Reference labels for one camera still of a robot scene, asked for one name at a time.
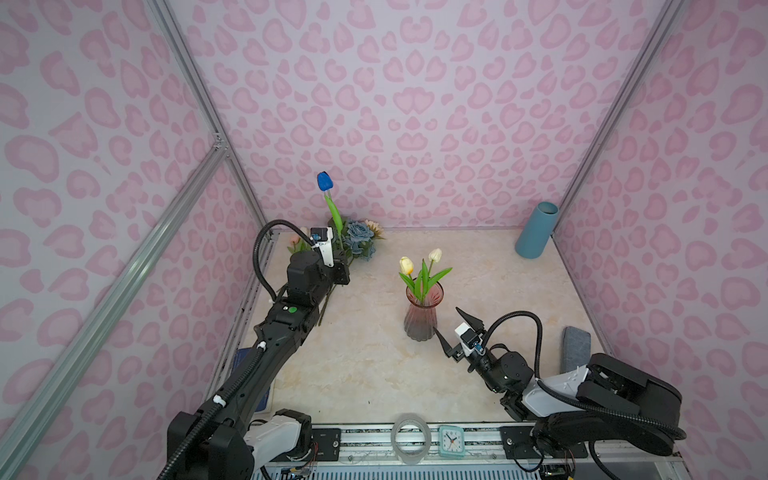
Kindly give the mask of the red glass vase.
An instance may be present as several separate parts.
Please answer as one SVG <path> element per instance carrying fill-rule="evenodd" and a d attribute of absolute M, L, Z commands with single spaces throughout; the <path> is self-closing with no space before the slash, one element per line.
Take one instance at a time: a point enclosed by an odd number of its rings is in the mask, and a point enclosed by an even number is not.
<path fill-rule="evenodd" d="M 444 298 L 443 286 L 436 283 L 423 302 L 410 289 L 406 289 L 406 297 L 410 302 L 403 323 L 406 335 L 418 342 L 431 339 L 437 328 L 437 306 Z"/>

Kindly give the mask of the yellow tulip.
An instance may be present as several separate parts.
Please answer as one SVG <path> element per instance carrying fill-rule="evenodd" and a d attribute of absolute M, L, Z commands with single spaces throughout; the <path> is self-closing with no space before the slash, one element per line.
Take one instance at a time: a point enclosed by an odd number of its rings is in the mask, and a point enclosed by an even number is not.
<path fill-rule="evenodd" d="M 399 269 L 400 278 L 405 283 L 408 291 L 416 300 L 422 302 L 423 291 L 421 273 L 415 272 L 415 264 L 413 261 L 407 256 L 401 257 L 399 260 Z"/>

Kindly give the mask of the white tulip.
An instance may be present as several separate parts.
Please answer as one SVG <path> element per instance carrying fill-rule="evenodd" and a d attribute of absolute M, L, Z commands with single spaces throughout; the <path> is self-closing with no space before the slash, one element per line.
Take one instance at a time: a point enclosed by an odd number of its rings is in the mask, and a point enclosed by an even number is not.
<path fill-rule="evenodd" d="M 443 251 L 440 248 L 435 248 L 428 254 L 426 260 L 422 260 L 421 270 L 417 275 L 417 280 L 419 281 L 419 294 L 422 303 L 427 301 L 431 290 L 452 272 L 451 267 L 437 270 L 442 256 Z"/>

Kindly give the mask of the blue tulip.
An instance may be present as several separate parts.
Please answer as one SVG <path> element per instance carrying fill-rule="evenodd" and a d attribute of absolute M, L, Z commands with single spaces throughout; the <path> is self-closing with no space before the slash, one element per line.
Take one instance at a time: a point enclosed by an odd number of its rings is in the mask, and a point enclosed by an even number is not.
<path fill-rule="evenodd" d="M 335 243 L 337 244 L 338 249 L 342 251 L 344 249 L 344 242 L 342 238 L 344 223 L 340 211 L 332 199 L 331 190 L 334 187 L 333 180 L 326 171 L 321 171 L 317 174 L 317 185 L 323 193 L 323 198 L 331 214 L 332 225 L 335 230 Z"/>

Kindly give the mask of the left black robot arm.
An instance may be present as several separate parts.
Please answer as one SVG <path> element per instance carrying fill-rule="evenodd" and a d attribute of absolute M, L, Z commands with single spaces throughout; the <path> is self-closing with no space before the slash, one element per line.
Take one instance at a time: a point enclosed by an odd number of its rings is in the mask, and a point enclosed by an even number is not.
<path fill-rule="evenodd" d="M 279 290 L 266 280 L 260 260 L 261 244 L 277 226 L 294 231 L 308 246 L 291 255 L 286 283 Z M 256 342 L 233 373 L 194 413 L 181 412 L 172 420 L 160 478 L 249 479 L 257 467 L 308 441 L 308 419 L 292 411 L 263 426 L 266 433 L 288 433 L 292 440 L 271 440 L 258 447 L 249 445 L 245 435 L 273 380 L 317 325 L 323 299 L 334 286 L 350 281 L 342 231 L 340 220 L 304 233 L 283 219 L 272 220 L 259 231 L 252 263 L 272 301 L 270 310 L 255 328 Z"/>

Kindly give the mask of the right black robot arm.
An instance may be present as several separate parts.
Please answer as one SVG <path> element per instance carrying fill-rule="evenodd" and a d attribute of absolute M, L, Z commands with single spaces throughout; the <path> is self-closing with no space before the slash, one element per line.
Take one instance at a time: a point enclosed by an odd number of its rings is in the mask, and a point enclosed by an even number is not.
<path fill-rule="evenodd" d="M 599 441 L 625 441 L 652 455 L 670 456 L 686 439 L 680 426 L 682 395 L 670 383 L 604 353 L 570 372 L 544 378 L 540 373 L 543 323 L 534 313 L 507 313 L 490 326 L 460 310 L 457 344 L 438 338 L 446 357 L 465 360 L 515 421 L 530 421 L 524 446 L 541 459 L 568 454 L 576 445 L 596 455 Z M 490 342 L 506 321 L 528 318 L 536 328 L 534 359 Z"/>

